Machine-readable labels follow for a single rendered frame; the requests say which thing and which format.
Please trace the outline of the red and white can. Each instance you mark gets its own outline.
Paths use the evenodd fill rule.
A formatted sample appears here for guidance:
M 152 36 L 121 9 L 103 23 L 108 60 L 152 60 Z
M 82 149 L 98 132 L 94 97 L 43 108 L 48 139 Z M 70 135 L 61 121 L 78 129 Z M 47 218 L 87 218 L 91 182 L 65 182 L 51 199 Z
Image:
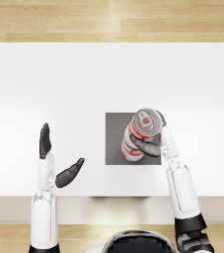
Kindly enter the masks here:
M 155 110 L 143 108 L 138 110 L 127 126 L 127 134 L 141 140 L 151 141 L 162 129 L 162 119 Z
M 123 157 L 132 162 L 139 161 L 143 158 L 144 153 L 140 151 L 130 140 L 129 132 L 126 130 L 121 142 L 121 153 Z

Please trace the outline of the dark grey square mat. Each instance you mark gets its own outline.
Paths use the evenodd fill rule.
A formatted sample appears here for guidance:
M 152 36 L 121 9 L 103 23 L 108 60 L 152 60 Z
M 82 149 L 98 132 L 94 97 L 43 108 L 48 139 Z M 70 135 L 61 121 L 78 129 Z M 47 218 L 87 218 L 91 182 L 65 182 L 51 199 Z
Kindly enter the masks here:
M 144 155 L 136 162 L 126 160 L 120 150 L 124 131 L 133 113 L 106 113 L 106 164 L 107 165 L 161 165 L 161 157 Z

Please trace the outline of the dark round robot body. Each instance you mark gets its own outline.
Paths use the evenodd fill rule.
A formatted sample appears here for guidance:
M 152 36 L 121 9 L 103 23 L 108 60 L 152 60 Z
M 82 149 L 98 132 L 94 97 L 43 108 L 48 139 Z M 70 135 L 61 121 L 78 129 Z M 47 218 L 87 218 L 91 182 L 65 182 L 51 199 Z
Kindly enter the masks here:
M 126 230 L 112 236 L 106 244 L 84 253 L 179 253 L 164 235 L 150 230 Z

